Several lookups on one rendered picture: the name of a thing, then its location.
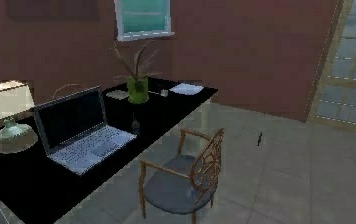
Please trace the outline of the black desk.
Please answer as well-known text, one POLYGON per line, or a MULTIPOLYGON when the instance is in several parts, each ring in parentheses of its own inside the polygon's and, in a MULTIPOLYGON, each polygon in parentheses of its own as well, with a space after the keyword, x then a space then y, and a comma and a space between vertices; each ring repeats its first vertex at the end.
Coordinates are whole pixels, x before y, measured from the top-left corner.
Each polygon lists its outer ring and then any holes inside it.
POLYGON ((174 81, 151 78, 152 94, 146 103, 138 105, 104 96, 108 124, 133 133, 135 116, 140 133, 81 176, 51 161, 40 142, 23 152, 0 153, 0 200, 24 224, 54 224, 216 93, 206 87, 192 96, 159 94, 175 85, 174 81))

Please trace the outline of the houseplant in green pot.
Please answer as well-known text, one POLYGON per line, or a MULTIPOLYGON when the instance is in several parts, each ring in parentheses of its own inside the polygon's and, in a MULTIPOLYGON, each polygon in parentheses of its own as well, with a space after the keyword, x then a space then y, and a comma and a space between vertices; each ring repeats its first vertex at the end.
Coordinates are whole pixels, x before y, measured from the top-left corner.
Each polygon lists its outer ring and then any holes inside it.
POLYGON ((143 57, 143 54, 150 44, 152 44, 152 41, 145 42, 135 53, 131 61, 125 59, 117 43, 115 43, 112 48, 117 60, 129 73, 129 77, 126 80, 126 87, 128 101, 132 104, 144 104, 149 100, 148 78, 159 75, 159 72, 152 70, 154 58, 159 53, 159 49, 154 50, 146 58, 143 57))

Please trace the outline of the grey laptop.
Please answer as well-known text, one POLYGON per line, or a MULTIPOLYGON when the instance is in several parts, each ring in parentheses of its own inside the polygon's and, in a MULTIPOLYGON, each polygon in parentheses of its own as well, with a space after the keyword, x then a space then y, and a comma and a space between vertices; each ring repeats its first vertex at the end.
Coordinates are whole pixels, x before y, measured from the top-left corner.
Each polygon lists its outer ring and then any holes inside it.
POLYGON ((37 105, 34 119, 47 157, 79 176, 137 138, 108 124, 99 86, 37 105))

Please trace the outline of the glass paned room door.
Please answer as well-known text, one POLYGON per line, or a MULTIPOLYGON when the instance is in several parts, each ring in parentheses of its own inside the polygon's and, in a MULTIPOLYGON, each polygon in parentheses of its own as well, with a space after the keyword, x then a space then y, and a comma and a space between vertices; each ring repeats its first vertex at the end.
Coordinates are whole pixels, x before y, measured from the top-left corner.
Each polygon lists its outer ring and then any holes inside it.
POLYGON ((356 132, 356 0, 338 0, 307 120, 356 132))

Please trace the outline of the small dark bottle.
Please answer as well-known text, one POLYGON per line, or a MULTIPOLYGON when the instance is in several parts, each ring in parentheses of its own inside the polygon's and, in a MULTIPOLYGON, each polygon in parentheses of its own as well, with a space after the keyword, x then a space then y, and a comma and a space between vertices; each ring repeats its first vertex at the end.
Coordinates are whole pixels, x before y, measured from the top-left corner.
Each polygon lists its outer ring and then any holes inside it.
POLYGON ((132 124, 131 127, 133 129, 133 133, 138 135, 140 133, 140 123, 137 121, 135 116, 132 116, 132 124))

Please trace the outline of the white framed window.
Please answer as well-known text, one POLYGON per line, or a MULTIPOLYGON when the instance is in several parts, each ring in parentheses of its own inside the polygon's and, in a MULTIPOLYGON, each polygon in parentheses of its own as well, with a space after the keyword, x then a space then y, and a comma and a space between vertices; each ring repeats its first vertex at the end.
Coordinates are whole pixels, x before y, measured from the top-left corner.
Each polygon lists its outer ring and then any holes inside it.
POLYGON ((174 35, 170 0, 113 0, 117 40, 129 42, 174 35))

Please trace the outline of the white paper sheet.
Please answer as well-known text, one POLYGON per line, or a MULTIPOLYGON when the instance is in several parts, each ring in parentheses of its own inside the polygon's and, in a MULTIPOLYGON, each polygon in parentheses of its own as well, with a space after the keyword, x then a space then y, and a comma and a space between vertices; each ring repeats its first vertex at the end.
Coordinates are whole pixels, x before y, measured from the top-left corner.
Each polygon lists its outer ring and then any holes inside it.
POLYGON ((180 83, 170 89, 171 92, 181 95, 195 95, 204 89, 203 86, 180 83))

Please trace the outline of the pale flat dish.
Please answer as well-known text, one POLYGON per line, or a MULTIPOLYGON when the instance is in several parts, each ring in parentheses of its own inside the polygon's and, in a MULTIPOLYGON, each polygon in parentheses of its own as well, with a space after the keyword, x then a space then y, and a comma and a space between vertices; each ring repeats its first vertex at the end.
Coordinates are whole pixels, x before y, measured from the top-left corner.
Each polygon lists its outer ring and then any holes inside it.
POLYGON ((107 97, 116 99, 116 100, 123 100, 126 99, 128 97, 128 92, 127 91, 123 91, 123 90, 114 90, 114 91, 110 91, 106 94, 107 97))

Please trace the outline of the pale green table lamp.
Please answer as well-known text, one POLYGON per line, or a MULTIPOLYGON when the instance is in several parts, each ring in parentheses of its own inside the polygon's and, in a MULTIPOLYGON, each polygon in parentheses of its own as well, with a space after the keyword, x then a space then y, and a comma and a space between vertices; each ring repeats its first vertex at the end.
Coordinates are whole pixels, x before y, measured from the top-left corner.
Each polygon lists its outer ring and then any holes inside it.
POLYGON ((16 122, 15 116, 35 106, 29 85, 20 81, 0 82, 0 153, 12 154, 34 146, 38 136, 28 124, 16 122))

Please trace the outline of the wooden chair with grey seat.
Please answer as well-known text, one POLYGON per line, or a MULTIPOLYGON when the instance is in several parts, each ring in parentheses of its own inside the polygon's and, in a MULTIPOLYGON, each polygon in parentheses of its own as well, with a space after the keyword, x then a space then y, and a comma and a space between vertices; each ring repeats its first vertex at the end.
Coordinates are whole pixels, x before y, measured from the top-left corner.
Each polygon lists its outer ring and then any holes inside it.
POLYGON ((146 203, 170 214, 190 215, 191 224, 196 224, 198 210, 207 204, 213 207, 221 173, 224 134, 224 128, 212 136, 181 129, 174 158, 162 166, 140 161, 138 195, 143 218, 146 218, 146 203), (187 135, 206 142, 197 156, 182 153, 187 135))

